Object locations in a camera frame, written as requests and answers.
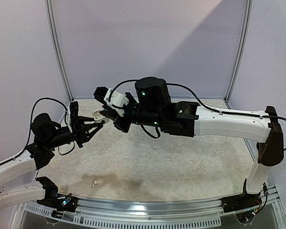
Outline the white charging case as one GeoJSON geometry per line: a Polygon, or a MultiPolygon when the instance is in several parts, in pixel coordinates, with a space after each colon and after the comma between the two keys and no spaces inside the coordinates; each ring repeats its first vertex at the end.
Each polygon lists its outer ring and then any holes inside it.
{"type": "Polygon", "coordinates": [[[98,109],[98,110],[93,111],[93,113],[92,113],[92,117],[94,118],[96,123],[102,122],[102,117],[100,115],[101,111],[102,111],[101,109],[98,109]]]}

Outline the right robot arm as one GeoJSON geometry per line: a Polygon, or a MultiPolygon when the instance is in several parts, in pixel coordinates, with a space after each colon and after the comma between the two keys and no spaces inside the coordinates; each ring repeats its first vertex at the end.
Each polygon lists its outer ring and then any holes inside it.
{"type": "Polygon", "coordinates": [[[124,133],[135,124],[143,130],[153,127],[154,138],[166,133],[186,137],[219,135],[256,141],[257,159],[244,181],[237,204],[247,208],[255,201],[255,196],[265,189],[271,168],[284,158],[283,131],[274,107],[250,112],[210,107],[200,99],[172,102],[170,84],[164,79],[148,76],[133,80],[133,84],[136,96],[119,93],[116,88],[98,87],[94,98],[103,104],[101,115],[111,119],[115,128],[124,133]]]}

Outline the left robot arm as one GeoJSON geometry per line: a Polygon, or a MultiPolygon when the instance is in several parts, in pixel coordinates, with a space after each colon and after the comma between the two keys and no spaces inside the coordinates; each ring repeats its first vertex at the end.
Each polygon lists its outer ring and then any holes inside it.
{"type": "Polygon", "coordinates": [[[65,144],[76,143],[82,147],[103,128],[105,121],[75,116],[69,126],[61,126],[51,120],[47,113],[35,117],[31,124],[34,141],[22,151],[0,162],[0,210],[19,203],[35,200],[37,203],[57,211],[74,212],[78,198],[71,194],[62,195],[58,187],[47,177],[14,188],[4,188],[4,184],[28,172],[47,166],[54,157],[54,149],[65,144]]]}

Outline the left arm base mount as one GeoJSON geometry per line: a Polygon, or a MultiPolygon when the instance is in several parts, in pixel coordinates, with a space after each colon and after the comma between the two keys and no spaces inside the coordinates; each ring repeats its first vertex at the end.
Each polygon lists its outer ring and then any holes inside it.
{"type": "Polygon", "coordinates": [[[37,200],[37,203],[57,211],[75,212],[79,198],[73,196],[72,193],[68,195],[58,193],[58,187],[47,177],[38,177],[36,181],[40,182],[45,191],[44,197],[37,200]]]}

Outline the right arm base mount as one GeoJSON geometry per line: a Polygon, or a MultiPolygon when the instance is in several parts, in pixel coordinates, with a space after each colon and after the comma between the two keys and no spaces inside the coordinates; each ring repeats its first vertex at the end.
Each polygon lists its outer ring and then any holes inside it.
{"type": "Polygon", "coordinates": [[[249,194],[246,189],[242,193],[221,198],[224,213],[239,211],[255,206],[260,206],[262,203],[261,192],[249,194]]]}

